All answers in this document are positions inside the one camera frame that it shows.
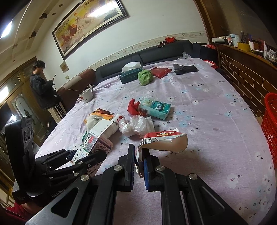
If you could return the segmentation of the operator left hand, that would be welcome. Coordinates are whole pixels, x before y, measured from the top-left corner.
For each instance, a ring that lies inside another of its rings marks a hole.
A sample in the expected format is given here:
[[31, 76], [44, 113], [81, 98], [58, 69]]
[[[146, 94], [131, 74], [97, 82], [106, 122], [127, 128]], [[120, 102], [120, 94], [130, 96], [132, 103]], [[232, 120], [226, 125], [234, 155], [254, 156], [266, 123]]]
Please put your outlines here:
[[15, 203], [11, 210], [16, 214], [26, 218], [27, 216], [33, 216], [43, 208], [35, 204], [34, 202], [27, 202], [24, 204]]

